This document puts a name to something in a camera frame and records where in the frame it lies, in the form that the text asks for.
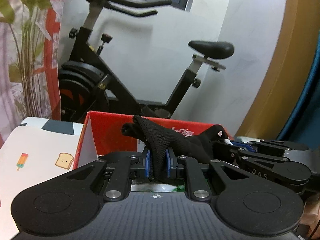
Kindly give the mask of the green sachet with tassel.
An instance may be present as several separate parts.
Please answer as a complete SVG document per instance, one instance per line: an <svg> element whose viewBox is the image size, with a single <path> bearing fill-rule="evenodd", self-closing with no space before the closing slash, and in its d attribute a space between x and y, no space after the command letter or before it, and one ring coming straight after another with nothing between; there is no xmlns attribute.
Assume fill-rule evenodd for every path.
<svg viewBox="0 0 320 240"><path fill-rule="evenodd" d="M135 179L131 183L132 192L184 192L182 180L165 180L151 182L148 179Z"/></svg>

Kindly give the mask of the black glove white fingertips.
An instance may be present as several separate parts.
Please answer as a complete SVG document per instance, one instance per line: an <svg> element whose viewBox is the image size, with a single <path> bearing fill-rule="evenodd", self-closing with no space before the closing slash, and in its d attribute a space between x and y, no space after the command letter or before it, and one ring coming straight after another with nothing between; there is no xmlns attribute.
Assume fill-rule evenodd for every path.
<svg viewBox="0 0 320 240"><path fill-rule="evenodd" d="M167 150L174 154L195 158L199 163L207 164L213 159L213 142L227 139L228 134L221 125L213 125L199 135L185 137L173 129L165 128L153 121L135 115L132 123L121 128L124 136L141 140L150 150L150 180L163 180L167 172Z"/></svg>

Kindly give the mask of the red strawberry cardboard box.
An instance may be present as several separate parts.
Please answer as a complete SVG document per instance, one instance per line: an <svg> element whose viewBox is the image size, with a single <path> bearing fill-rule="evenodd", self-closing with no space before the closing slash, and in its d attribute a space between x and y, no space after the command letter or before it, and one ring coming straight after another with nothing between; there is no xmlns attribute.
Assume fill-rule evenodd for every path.
<svg viewBox="0 0 320 240"><path fill-rule="evenodd" d="M132 123L133 116L90 111L87 113L76 149L73 168L79 168L97 160L100 155L112 152L141 152L138 140L124 136L121 128ZM212 124L149 117L152 122L172 129L184 137L196 136L212 127Z"/></svg>

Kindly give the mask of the white patterned tablecloth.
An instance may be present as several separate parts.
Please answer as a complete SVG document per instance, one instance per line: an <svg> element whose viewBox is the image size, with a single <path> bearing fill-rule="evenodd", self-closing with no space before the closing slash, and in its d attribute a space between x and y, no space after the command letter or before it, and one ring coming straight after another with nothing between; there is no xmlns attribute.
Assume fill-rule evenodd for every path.
<svg viewBox="0 0 320 240"><path fill-rule="evenodd" d="M1 147L1 239L12 239L18 229L11 203L23 190L96 159L93 140L89 153L77 154L87 125L27 117Z"/></svg>

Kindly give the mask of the red printed backdrop curtain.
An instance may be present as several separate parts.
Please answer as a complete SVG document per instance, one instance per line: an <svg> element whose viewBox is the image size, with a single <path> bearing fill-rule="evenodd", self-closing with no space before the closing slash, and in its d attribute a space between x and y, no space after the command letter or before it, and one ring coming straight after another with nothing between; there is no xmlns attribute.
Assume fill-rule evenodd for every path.
<svg viewBox="0 0 320 240"><path fill-rule="evenodd" d="M1 0L1 143L26 117L59 120L65 0Z"/></svg>

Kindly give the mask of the wooden door frame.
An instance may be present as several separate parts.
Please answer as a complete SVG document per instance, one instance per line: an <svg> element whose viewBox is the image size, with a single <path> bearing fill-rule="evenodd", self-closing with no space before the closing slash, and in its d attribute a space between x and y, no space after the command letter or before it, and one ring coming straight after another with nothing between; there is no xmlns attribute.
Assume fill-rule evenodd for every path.
<svg viewBox="0 0 320 240"><path fill-rule="evenodd" d="M278 42L237 136L274 139L289 119L310 72L319 35L319 0L286 0Z"/></svg>

